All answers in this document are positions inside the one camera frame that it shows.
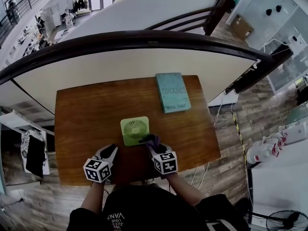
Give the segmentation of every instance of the wooden table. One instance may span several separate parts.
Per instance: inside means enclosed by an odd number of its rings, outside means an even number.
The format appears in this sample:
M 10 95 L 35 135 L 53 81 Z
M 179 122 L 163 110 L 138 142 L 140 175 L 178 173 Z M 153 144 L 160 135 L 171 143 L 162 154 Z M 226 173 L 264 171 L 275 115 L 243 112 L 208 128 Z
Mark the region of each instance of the wooden table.
M 105 82 L 57 92 L 55 149 L 63 185 L 89 185 L 83 171 L 88 158 L 105 145 L 119 151 L 113 183 L 157 177 L 144 145 L 126 147 L 120 121 L 147 116 L 150 132 L 177 153 L 179 171 L 220 157 L 218 142 L 198 76 L 183 76 L 192 108 L 164 114 L 154 77 Z

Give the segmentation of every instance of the book cover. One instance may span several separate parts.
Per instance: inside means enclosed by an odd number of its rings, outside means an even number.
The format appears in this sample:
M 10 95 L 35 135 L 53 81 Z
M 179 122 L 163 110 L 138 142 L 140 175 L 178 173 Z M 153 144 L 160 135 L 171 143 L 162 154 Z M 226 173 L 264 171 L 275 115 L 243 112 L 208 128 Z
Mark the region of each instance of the book cover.
M 180 73 L 156 74 L 156 82 L 164 113 L 191 108 L 188 93 Z

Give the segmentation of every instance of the forearm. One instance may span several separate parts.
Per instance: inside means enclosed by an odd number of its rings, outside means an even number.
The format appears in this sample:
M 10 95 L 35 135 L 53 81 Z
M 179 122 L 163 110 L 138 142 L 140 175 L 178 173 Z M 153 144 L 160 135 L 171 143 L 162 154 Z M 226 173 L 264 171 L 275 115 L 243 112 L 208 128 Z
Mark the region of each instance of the forearm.
M 85 200 L 83 201 L 81 208 L 93 211 L 96 214 L 101 213 L 103 204 L 105 183 L 94 182 L 90 191 L 88 192 Z
M 196 188 L 183 181 L 176 173 L 166 175 L 166 179 L 178 196 L 190 205 L 197 205 L 204 195 Z

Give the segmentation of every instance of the cardboard box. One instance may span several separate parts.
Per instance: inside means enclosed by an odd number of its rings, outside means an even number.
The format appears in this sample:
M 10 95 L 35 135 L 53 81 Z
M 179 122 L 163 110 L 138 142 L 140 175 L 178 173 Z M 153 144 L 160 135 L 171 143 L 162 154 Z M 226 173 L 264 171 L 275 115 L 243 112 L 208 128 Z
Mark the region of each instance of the cardboard box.
M 253 27 L 250 26 L 240 15 L 236 15 L 232 21 L 230 28 L 239 38 L 245 40 L 253 31 Z

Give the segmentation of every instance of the small desk fan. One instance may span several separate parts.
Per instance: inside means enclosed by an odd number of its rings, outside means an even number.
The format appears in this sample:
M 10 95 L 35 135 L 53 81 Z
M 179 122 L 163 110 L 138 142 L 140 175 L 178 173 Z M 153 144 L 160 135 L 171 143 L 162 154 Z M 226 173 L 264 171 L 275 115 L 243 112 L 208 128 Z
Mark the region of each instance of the small desk fan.
M 124 144 L 126 146 L 143 144 L 140 140 L 150 133 L 149 118 L 141 116 L 123 119 L 121 121 L 121 129 Z

